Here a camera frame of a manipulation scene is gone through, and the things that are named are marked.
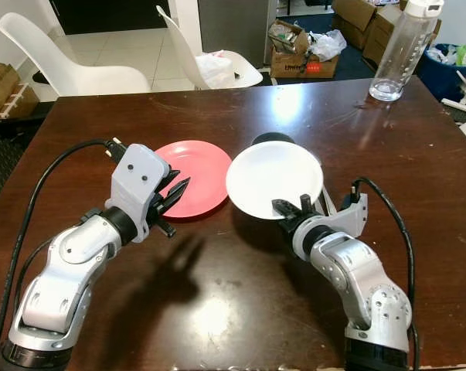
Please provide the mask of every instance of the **wooden table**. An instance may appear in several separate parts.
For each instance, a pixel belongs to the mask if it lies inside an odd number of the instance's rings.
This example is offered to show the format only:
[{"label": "wooden table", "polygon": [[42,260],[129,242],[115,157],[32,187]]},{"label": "wooden table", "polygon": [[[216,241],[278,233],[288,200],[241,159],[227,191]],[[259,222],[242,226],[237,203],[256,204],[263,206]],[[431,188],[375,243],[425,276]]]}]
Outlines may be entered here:
[{"label": "wooden table", "polygon": [[[466,364],[466,138],[418,79],[394,104],[368,98],[368,86],[353,80],[60,98],[0,195],[0,294],[32,187],[65,148],[96,137],[153,149],[199,139],[234,158],[259,134],[281,131],[321,159],[336,203],[359,175],[385,190],[416,249],[421,365]],[[113,169],[102,148],[66,160],[38,199],[22,257],[88,209],[103,207]],[[402,238],[365,190],[369,222],[361,238],[406,289]],[[108,264],[69,369],[344,365],[340,299],[315,269],[286,254],[275,223],[227,202],[174,225],[175,238],[154,230]]]}]

